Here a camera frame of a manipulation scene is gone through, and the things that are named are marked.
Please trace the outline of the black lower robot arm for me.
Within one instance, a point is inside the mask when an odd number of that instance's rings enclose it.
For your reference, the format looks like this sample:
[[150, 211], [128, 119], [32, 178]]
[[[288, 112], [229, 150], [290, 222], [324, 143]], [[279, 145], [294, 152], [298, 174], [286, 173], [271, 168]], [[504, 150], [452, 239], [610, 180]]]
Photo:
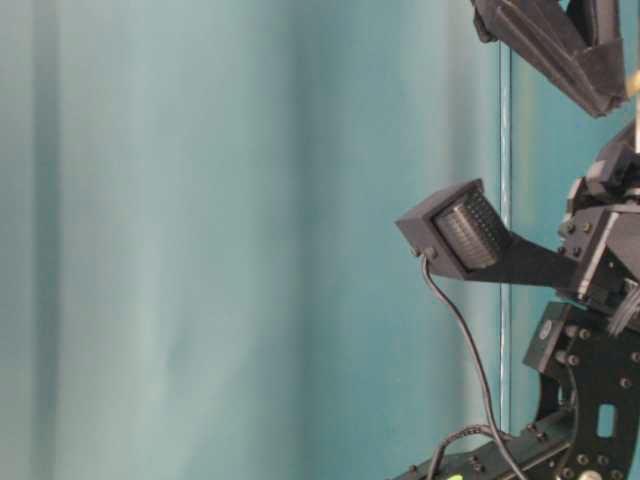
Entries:
[[[633, 95], [624, 73], [615, 1], [477, 1], [483, 42], [507, 44], [588, 114]], [[537, 371], [534, 419], [512, 435], [494, 418], [460, 437], [469, 452], [432, 457], [410, 479], [625, 479], [639, 435], [639, 133], [629, 124], [573, 184], [554, 251], [510, 231], [480, 180], [440, 190], [397, 227], [424, 280], [546, 286], [546, 306], [525, 355]]]

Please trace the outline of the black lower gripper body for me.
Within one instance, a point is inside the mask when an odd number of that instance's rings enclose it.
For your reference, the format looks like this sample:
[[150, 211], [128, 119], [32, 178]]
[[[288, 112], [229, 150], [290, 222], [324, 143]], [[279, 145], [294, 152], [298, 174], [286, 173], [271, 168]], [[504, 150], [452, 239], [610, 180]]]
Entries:
[[576, 262], [555, 306], [599, 318], [609, 330], [639, 328], [639, 153], [630, 123], [569, 191], [559, 252]]

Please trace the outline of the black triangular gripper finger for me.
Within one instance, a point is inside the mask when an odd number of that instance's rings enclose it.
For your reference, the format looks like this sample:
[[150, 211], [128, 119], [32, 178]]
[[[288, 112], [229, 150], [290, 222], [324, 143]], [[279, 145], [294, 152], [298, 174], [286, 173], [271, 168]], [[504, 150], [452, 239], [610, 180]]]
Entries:
[[476, 0], [484, 43], [500, 41], [593, 117], [628, 100], [617, 1]]

